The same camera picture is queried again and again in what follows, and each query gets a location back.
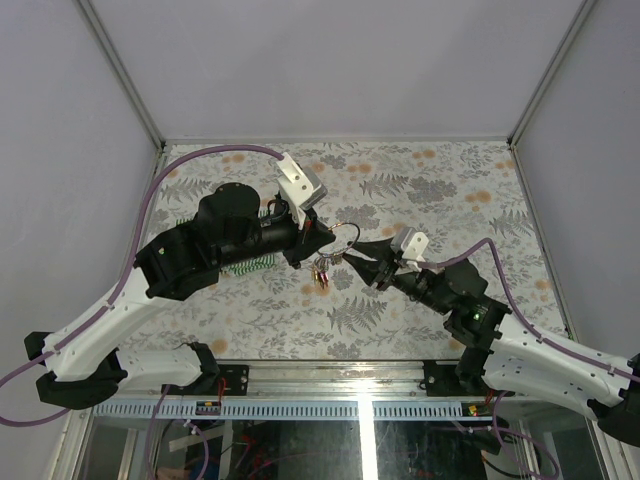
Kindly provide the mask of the large metal keyring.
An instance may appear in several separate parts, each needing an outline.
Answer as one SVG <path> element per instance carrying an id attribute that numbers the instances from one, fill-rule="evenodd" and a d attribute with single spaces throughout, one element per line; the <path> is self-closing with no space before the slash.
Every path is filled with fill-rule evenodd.
<path id="1" fill-rule="evenodd" d="M 313 281 L 321 290 L 329 287 L 329 270 L 340 264 L 343 256 L 360 239 L 361 228 L 354 222 L 338 222 L 328 228 L 336 239 L 329 247 L 322 247 L 311 264 Z"/>

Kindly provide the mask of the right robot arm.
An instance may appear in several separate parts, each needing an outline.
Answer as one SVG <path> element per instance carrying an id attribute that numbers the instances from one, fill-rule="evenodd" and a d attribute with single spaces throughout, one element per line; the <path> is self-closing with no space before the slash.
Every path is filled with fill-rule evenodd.
<path id="1" fill-rule="evenodd" d="M 487 295 L 487 281 L 470 262 L 479 250 L 441 263 L 424 260 L 426 236 L 415 230 L 392 239 L 358 242 L 345 261 L 378 290 L 393 287 L 443 316 L 465 347 L 456 367 L 467 394 L 484 388 L 531 396 L 594 421 L 601 431 L 639 444 L 639 359 L 592 349 L 528 321 L 514 298 Z"/>

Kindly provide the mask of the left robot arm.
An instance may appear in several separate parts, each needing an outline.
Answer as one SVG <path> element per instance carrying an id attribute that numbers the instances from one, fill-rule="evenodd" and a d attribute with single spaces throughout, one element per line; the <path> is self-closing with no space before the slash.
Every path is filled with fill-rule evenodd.
<path id="1" fill-rule="evenodd" d="M 141 325 L 218 282 L 222 269 L 267 254 L 282 253 L 298 268 L 335 236 L 313 209 L 326 194 L 319 186 L 295 205 L 285 191 L 275 212 L 259 215 L 251 186 L 221 185 L 203 197 L 194 217 L 157 235 L 135 256 L 133 270 L 103 315 L 64 347 L 66 332 L 33 332 L 25 339 L 30 358 L 45 355 L 47 371 L 36 381 L 42 402 L 70 410 L 98 405 L 117 393 L 168 389 L 170 394 L 213 394 L 220 368 L 205 343 L 170 350 L 135 351 L 121 343 Z"/>

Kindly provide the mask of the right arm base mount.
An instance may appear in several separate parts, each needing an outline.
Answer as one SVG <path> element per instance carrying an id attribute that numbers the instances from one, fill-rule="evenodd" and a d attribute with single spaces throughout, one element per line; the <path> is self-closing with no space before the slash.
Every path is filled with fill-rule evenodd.
<path id="1" fill-rule="evenodd" d="M 472 396 L 473 391 L 467 389 L 456 374 L 457 361 L 423 360 L 423 378 L 418 388 L 427 397 L 463 397 Z"/>

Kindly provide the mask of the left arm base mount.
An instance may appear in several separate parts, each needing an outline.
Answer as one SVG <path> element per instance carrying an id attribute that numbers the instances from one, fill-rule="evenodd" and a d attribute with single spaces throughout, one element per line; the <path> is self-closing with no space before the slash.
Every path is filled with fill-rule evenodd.
<path id="1" fill-rule="evenodd" d="M 246 396 L 249 386 L 250 367 L 243 364 L 223 364 L 214 381 L 213 392 L 221 398 Z"/>

